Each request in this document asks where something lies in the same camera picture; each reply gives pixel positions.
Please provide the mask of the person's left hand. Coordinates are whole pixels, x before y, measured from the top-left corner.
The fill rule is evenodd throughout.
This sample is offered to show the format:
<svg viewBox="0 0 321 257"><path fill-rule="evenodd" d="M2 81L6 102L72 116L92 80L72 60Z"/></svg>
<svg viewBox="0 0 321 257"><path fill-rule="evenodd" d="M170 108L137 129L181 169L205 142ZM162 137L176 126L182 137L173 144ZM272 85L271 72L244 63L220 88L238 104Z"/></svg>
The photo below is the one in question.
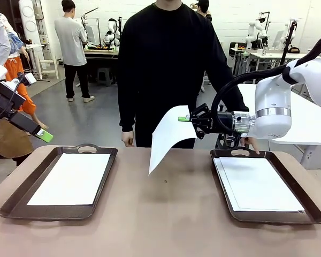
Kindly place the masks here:
<svg viewBox="0 0 321 257"><path fill-rule="evenodd" d="M256 154L260 154L259 148L257 145L257 141L255 138L252 137L246 137L246 138L241 138L240 140L241 146L252 146L253 150L256 152Z"/></svg>

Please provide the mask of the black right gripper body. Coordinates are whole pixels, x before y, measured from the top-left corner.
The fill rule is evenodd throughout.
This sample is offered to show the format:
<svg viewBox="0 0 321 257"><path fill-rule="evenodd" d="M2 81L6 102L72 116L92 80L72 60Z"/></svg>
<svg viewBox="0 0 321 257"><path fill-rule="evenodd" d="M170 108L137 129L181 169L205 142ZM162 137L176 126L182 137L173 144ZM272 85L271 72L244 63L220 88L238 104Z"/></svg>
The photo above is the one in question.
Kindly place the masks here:
<svg viewBox="0 0 321 257"><path fill-rule="evenodd" d="M233 134L233 112L210 112L210 131L215 134Z"/></svg>

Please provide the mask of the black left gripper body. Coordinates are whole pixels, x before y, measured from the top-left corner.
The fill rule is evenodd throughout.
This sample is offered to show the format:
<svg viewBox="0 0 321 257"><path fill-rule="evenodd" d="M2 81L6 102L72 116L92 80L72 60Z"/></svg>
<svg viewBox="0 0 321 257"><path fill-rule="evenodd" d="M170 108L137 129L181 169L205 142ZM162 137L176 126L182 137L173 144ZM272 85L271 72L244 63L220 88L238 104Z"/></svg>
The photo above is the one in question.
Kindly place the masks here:
<svg viewBox="0 0 321 257"><path fill-rule="evenodd" d="M17 85L17 81L0 82L0 120L6 119L13 126L34 135L42 127L18 111L25 99L16 92Z"/></svg>

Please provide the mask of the person's right hand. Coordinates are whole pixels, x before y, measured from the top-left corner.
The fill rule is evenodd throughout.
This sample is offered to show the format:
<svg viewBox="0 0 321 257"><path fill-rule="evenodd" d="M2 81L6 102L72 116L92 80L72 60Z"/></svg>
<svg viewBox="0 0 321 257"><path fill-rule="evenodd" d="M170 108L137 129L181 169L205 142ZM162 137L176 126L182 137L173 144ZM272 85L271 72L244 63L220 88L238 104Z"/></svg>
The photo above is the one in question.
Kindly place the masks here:
<svg viewBox="0 0 321 257"><path fill-rule="evenodd" d="M122 132L121 140L126 147L134 147L134 131Z"/></svg>

